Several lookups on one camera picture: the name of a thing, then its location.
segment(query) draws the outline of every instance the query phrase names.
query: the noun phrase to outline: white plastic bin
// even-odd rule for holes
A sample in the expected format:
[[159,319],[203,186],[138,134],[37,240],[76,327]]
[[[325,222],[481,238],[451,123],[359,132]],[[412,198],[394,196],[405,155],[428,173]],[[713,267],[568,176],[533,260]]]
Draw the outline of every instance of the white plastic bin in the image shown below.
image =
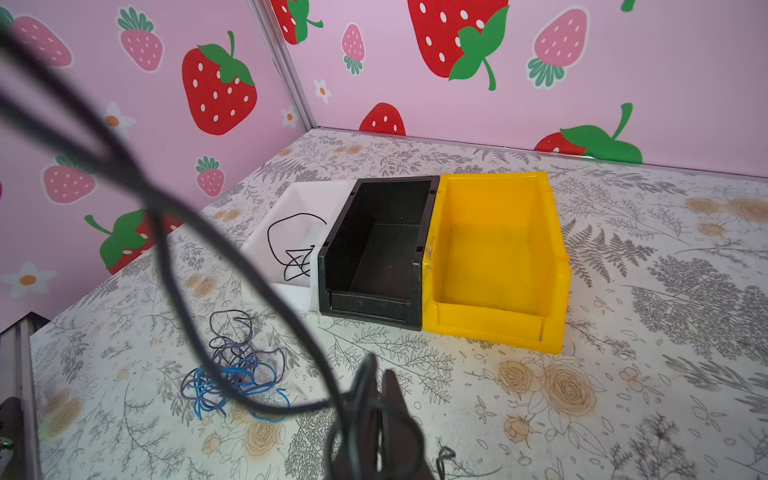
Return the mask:
[[[317,310],[317,254],[355,182],[292,183],[240,248],[296,313]],[[263,302],[246,285],[243,298]]]

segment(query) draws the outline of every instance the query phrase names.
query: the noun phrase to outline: yellow plastic bin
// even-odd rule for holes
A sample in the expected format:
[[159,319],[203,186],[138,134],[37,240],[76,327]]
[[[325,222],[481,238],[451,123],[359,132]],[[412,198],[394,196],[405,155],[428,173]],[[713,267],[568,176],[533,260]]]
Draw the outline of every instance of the yellow plastic bin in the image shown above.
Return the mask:
[[546,173],[440,177],[422,268],[426,332],[562,351],[571,268]]

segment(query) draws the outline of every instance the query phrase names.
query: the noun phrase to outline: storage bin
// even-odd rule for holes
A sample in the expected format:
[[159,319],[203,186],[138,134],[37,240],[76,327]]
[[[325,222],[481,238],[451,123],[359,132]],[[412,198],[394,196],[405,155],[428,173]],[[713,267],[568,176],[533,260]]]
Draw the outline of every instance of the storage bin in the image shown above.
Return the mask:
[[358,180],[318,255],[321,313],[422,327],[422,258],[439,177]]
[[[317,308],[317,253],[354,180],[294,182],[240,248],[297,313]],[[261,296],[243,285],[248,303]]]
[[423,276],[425,331],[560,353],[571,268],[547,174],[443,175]]

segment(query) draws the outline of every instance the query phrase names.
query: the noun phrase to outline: floral tablecloth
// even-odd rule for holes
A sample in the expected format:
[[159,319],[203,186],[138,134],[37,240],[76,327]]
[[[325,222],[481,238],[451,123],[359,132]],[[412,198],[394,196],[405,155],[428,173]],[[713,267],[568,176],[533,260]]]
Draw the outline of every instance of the floral tablecloth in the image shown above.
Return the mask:
[[[765,183],[314,130],[203,213],[242,244],[293,181],[533,170],[549,173],[574,270],[563,353],[307,315],[340,382],[366,352],[394,369],[431,467],[441,445],[456,451],[450,479],[768,477]],[[255,344],[288,354],[290,400],[322,396],[228,265],[186,227],[170,239],[200,331],[214,310],[248,310]],[[194,418],[178,391],[198,362],[153,262],[32,337],[45,478],[320,478],[330,411]]]

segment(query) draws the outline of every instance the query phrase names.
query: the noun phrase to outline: black wire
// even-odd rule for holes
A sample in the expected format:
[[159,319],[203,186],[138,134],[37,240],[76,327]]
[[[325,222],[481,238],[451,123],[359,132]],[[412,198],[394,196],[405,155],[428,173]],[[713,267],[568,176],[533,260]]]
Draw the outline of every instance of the black wire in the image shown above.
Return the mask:
[[[0,47],[5,50],[8,56],[18,64],[22,70],[30,73],[44,88],[55,94],[55,97],[64,104],[64,106],[78,120],[87,125],[92,132],[104,142],[108,147],[106,158],[109,160],[106,161],[87,148],[70,141],[45,122],[20,108],[2,91],[0,91],[0,113],[10,120],[10,123],[21,132],[36,138],[41,143],[46,144],[55,150],[73,154],[77,159],[93,168],[96,173],[138,195],[147,206],[150,226],[152,234],[154,235],[155,246],[157,247],[158,268],[163,284],[170,297],[170,303],[177,311],[181,326],[190,340],[192,350],[200,360],[210,379],[216,384],[220,391],[225,396],[239,402],[247,409],[274,415],[295,415],[333,406],[336,410],[337,417],[336,422],[331,428],[334,432],[333,438],[336,437],[338,432],[341,432],[343,444],[348,443],[350,429],[357,429],[359,428],[359,425],[351,424],[348,421],[349,416],[345,410],[345,398],[347,395],[343,395],[340,392],[330,364],[323,355],[321,348],[312,338],[309,330],[307,330],[296,314],[280,299],[280,297],[275,294],[261,274],[240,254],[240,251],[237,248],[224,239],[206,220],[198,216],[196,212],[192,211],[176,198],[171,197],[165,192],[152,186],[139,170],[137,163],[127,148],[125,148],[121,141],[106,128],[98,117],[95,116],[93,111],[84,101],[82,101],[80,95],[76,94],[73,89],[66,86],[55,74],[47,70],[37,59],[25,50],[23,45],[18,43],[8,31],[3,28],[0,28]],[[251,398],[244,396],[232,386],[231,383],[222,377],[218,365],[210,356],[208,356],[205,346],[197,334],[192,316],[184,302],[179,286],[176,284],[173,275],[173,262],[170,257],[170,250],[164,232],[161,212],[173,214],[185,222],[189,228],[197,231],[211,247],[218,250],[222,257],[245,277],[250,285],[254,287],[276,313],[283,318],[289,329],[304,346],[316,364],[316,367],[326,384],[326,388],[328,389],[330,400],[321,400],[290,407],[269,405],[256,402]],[[360,375],[362,374],[369,375],[370,373],[363,369]],[[359,383],[357,388],[366,388],[366,384]],[[360,395],[364,394],[353,390],[351,396],[355,399],[360,399]],[[362,401],[356,402],[357,409],[361,409],[365,406],[366,402],[364,400],[363,397]],[[394,409],[388,403],[378,399],[370,399],[367,404],[369,407],[380,410],[386,415],[392,415],[397,421],[401,422],[406,428],[414,433],[419,447],[419,455],[415,458],[414,462],[409,463],[408,468],[400,469],[398,475],[394,478],[404,479],[412,477],[419,468],[424,455],[424,438],[418,425],[409,415]]]

